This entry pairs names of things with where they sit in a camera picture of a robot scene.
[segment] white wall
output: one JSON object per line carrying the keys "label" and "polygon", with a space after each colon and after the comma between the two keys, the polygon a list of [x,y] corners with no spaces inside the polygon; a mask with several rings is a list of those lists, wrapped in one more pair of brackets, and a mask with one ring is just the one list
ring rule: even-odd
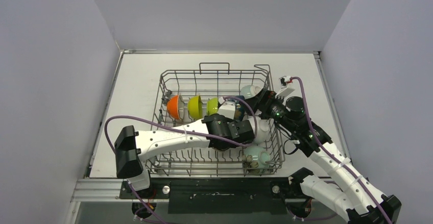
{"label": "white wall", "polygon": [[0,222],[63,222],[118,59],[93,0],[0,0]]}
{"label": "white wall", "polygon": [[95,0],[122,48],[318,51],[350,0]]}
{"label": "white wall", "polygon": [[351,0],[322,52],[354,164],[431,223],[433,0]]}

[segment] white table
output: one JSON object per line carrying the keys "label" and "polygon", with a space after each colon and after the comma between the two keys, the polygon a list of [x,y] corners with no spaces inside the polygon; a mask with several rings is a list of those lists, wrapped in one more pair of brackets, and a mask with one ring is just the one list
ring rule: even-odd
{"label": "white table", "polygon": [[[167,69],[198,69],[200,62],[229,62],[231,69],[253,69],[254,64],[269,64],[274,90],[280,88],[279,77],[299,76],[306,89],[311,118],[331,136],[337,147],[348,155],[346,145],[341,142],[336,115],[328,102],[321,72],[313,54],[124,54],[118,67],[103,124],[106,118],[115,115],[133,115],[151,120],[160,74]],[[214,68],[226,67],[216,65]],[[299,86],[296,85],[295,81],[297,90],[292,95],[301,96]],[[124,119],[113,120],[108,127],[111,140],[114,141],[121,129],[128,125],[134,125],[136,130],[150,129],[150,125],[145,123]],[[104,136],[103,125],[97,138],[91,165],[91,178],[116,177],[115,157]],[[282,169],[270,177],[288,177],[301,167],[312,170],[317,176],[328,176],[298,151],[294,155],[286,156]]]}

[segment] wire basket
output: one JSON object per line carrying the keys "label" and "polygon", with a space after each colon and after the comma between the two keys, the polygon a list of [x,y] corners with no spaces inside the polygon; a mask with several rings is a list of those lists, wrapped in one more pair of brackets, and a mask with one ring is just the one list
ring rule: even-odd
{"label": "wire basket", "polygon": [[[227,69],[204,69],[226,65]],[[160,76],[158,93],[155,102],[153,122],[168,127],[185,125],[195,121],[186,113],[186,104],[192,97],[200,95],[203,101],[203,114],[206,114],[206,103],[214,97],[240,95],[240,89],[246,85],[256,85],[273,90],[269,65],[254,65],[251,70],[231,70],[229,63],[200,63],[195,70],[166,70]],[[174,95],[181,94],[185,102],[183,121],[175,120],[167,112],[167,102]],[[230,148],[217,151],[213,148],[188,148],[164,153],[146,162],[151,174],[188,175],[203,177],[272,175],[282,167],[285,161],[282,152],[281,134],[269,121],[269,140],[259,146],[266,149],[271,160],[269,168],[257,170],[243,165],[244,148]]]}

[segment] yellow-green bowl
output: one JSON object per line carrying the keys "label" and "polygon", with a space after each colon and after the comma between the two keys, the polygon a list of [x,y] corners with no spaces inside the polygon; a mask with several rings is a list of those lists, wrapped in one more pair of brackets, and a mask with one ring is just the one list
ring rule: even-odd
{"label": "yellow-green bowl", "polygon": [[202,119],[203,118],[203,108],[202,108],[202,99],[199,95],[194,96],[189,99],[188,102],[188,113],[193,119]]}
{"label": "yellow-green bowl", "polygon": [[210,99],[206,104],[206,115],[213,115],[218,113],[218,98]]}

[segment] bolt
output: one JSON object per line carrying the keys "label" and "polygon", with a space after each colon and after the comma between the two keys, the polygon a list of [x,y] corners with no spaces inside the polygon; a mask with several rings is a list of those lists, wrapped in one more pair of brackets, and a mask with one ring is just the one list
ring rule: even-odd
{"label": "bolt", "polygon": [[279,193],[280,192],[280,187],[279,186],[273,186],[272,187],[272,192],[273,193]]}
{"label": "bolt", "polygon": [[164,186],[162,188],[162,193],[164,194],[169,194],[170,193],[170,187],[169,186]]}

